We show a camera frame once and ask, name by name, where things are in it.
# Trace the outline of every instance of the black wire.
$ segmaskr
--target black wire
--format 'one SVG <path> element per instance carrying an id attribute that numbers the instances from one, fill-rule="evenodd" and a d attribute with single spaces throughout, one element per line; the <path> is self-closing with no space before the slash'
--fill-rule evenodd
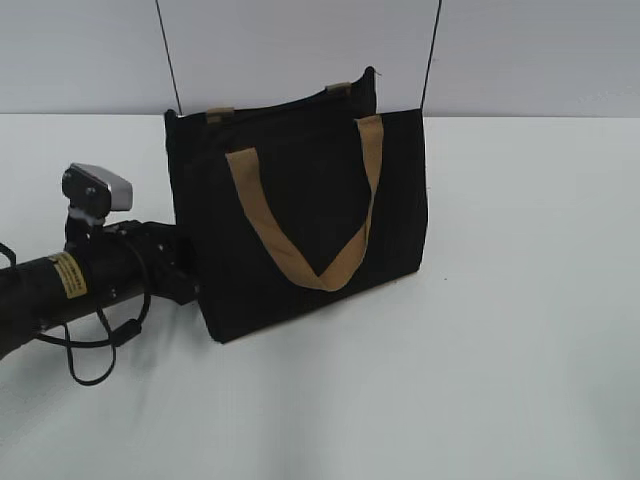
<path id="1" fill-rule="evenodd" d="M 173 63 L 171 62 L 171 55 L 169 54 L 169 43 L 167 42 L 167 34 L 164 31 L 164 21 L 162 20 L 162 13 L 160 13 L 160 5 L 156 0 L 156 10 L 158 11 L 158 20 L 160 21 L 160 30 L 162 30 L 162 40 L 164 41 L 164 51 L 167 54 L 167 62 L 169 62 L 169 71 L 171 72 L 171 81 L 173 82 L 173 91 L 176 94 L 176 102 L 178 103 L 178 112 L 182 115 L 182 105 L 180 104 L 180 95 L 178 95 L 178 87 L 176 85 L 176 76 L 173 73 Z"/>
<path id="2" fill-rule="evenodd" d="M 64 339 L 65 339 L 64 347 L 67 351 L 67 364 L 69 365 L 69 373 L 71 374 L 71 376 L 76 382 L 78 382 L 80 385 L 84 387 L 93 387 L 94 385 L 98 385 L 99 383 L 104 382 L 107 379 L 107 377 L 111 375 L 111 372 L 113 372 L 113 369 L 116 366 L 117 355 L 116 355 L 116 345 L 113 342 L 113 331 L 109 326 L 109 321 L 107 320 L 107 317 L 105 316 L 104 312 L 99 306 L 96 310 L 96 313 L 98 314 L 100 323 L 102 324 L 105 331 L 107 332 L 107 340 L 109 342 L 109 345 L 111 346 L 111 365 L 109 365 L 109 368 L 107 368 L 106 372 L 104 372 L 102 375 L 92 380 L 83 380 L 82 378 L 78 377 L 78 375 L 76 374 L 76 368 L 73 364 L 73 347 L 71 346 L 72 341 L 71 341 L 71 335 L 69 334 L 69 327 L 67 326 L 66 323 L 63 325 Z"/>
<path id="3" fill-rule="evenodd" d="M 69 366 L 69 373 L 71 374 L 71 377 L 73 377 L 73 379 L 76 382 L 78 382 L 80 385 L 83 385 L 85 387 L 98 385 L 99 383 L 106 380 L 107 377 L 109 377 L 109 375 L 111 375 L 116 365 L 116 347 L 124 344 L 127 340 L 130 339 L 128 337 L 125 337 L 124 339 L 120 339 L 118 337 L 118 333 L 121 331 L 120 329 L 126 328 L 130 323 L 135 323 L 136 324 L 135 328 L 139 333 L 140 329 L 142 328 L 142 323 L 147 318 L 147 314 L 149 313 L 149 309 L 151 307 L 151 282 L 149 277 L 149 271 L 147 270 L 147 266 L 144 262 L 144 259 L 142 258 L 142 255 L 140 255 L 140 252 L 138 252 L 138 250 L 125 238 L 123 237 L 115 237 L 115 238 L 117 238 L 117 241 L 122 243 L 124 246 L 126 246 L 129 249 L 129 251 L 133 253 L 133 255 L 136 257 L 136 259 L 140 264 L 140 270 L 142 273 L 142 281 L 143 281 L 143 287 L 144 287 L 144 293 L 143 293 L 144 299 L 142 302 L 140 313 L 138 314 L 138 318 L 129 320 L 125 324 L 118 327 L 115 331 L 113 331 L 111 329 L 111 326 L 109 325 L 109 321 L 106 315 L 104 314 L 104 310 L 102 309 L 102 307 L 100 306 L 99 302 L 96 299 L 96 314 L 98 315 L 98 319 L 100 320 L 100 323 L 105 329 L 105 332 L 107 332 L 107 338 L 105 340 L 82 341 L 82 342 L 71 340 L 71 335 L 70 335 L 69 327 L 67 326 L 67 324 L 63 324 L 64 339 L 53 337 L 50 335 L 45 335 L 42 333 L 36 336 L 38 340 L 41 340 L 43 342 L 65 347 L 67 351 L 67 364 Z M 89 277 L 93 280 L 93 276 L 91 275 L 90 271 L 89 271 Z M 79 378 L 75 371 L 73 349 L 74 348 L 101 348 L 101 347 L 111 347 L 111 365 L 109 365 L 109 368 L 107 369 L 107 371 L 104 374 L 102 374 L 100 377 L 92 380 L 83 380 Z"/>
<path id="4" fill-rule="evenodd" d="M 11 265 L 11 267 L 16 266 L 17 257 L 15 252 L 7 247 L 4 243 L 0 243 L 0 253 L 7 257 L 7 260 L 9 260 L 9 264 Z"/>
<path id="5" fill-rule="evenodd" d="M 431 37 L 431 49 L 429 50 L 429 61 L 427 62 L 427 72 L 424 75 L 424 85 L 422 87 L 422 100 L 420 100 L 420 110 L 424 110 L 424 102 L 427 99 L 427 85 L 429 84 L 429 74 L 431 73 L 431 64 L 433 63 L 433 51 L 436 45 L 436 36 L 438 35 L 438 26 L 440 25 L 440 12 L 442 11 L 442 1 L 438 0 L 438 10 L 436 11 L 436 19 L 433 22 L 433 35 Z"/>

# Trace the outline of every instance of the white wall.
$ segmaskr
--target white wall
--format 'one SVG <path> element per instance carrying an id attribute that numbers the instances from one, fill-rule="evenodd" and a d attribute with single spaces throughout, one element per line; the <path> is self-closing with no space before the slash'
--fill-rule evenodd
<path id="1" fill-rule="evenodd" d="M 444 0 L 429 113 L 640 116 L 639 25 L 637 0 Z"/>
<path id="2" fill-rule="evenodd" d="M 0 6 L 0 113 L 175 107 L 153 0 L 4 0 Z"/>
<path id="3" fill-rule="evenodd" d="M 436 0 L 160 0 L 185 112 L 264 105 L 373 64 L 418 104 Z M 444 0 L 432 115 L 640 116 L 636 0 Z M 5 1 L 0 113 L 175 108 L 153 0 Z"/>
<path id="4" fill-rule="evenodd" d="M 185 113 L 269 105 L 355 80 L 382 110 L 420 104 L 436 0 L 162 0 Z"/>

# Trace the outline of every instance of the yellow warning label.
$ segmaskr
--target yellow warning label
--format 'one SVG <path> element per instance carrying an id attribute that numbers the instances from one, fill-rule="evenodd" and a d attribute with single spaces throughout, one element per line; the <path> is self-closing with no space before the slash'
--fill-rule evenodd
<path id="1" fill-rule="evenodd" d="M 87 282 L 82 276 L 82 271 L 76 262 L 76 259 L 67 252 L 58 253 L 49 257 L 54 263 L 54 267 L 62 280 L 64 291 L 67 292 L 67 298 L 81 297 L 87 294 Z"/>

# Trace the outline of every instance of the tan strap handle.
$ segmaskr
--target tan strap handle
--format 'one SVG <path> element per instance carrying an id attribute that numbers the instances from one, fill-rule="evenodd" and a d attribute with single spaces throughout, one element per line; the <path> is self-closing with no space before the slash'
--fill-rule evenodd
<path id="1" fill-rule="evenodd" d="M 291 243 L 273 216 L 260 180 L 260 163 L 255 148 L 228 153 L 227 161 L 244 213 L 264 247 L 294 284 L 334 292 L 344 287 L 358 270 L 367 252 L 373 203 L 382 169 L 382 119 L 375 115 L 357 120 L 362 142 L 362 159 L 371 188 L 367 218 L 327 269 L 318 276 L 302 253 Z"/>

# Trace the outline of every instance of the black tube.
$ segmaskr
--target black tube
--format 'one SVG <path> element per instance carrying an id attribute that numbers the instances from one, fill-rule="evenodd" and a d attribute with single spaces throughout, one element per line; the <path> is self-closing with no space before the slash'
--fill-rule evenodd
<path id="1" fill-rule="evenodd" d="M 108 236 L 67 252 L 77 264 L 86 292 L 65 289 L 56 256 L 0 270 L 0 359 L 39 333 L 123 302 L 143 291 L 141 266 L 121 243 Z"/>

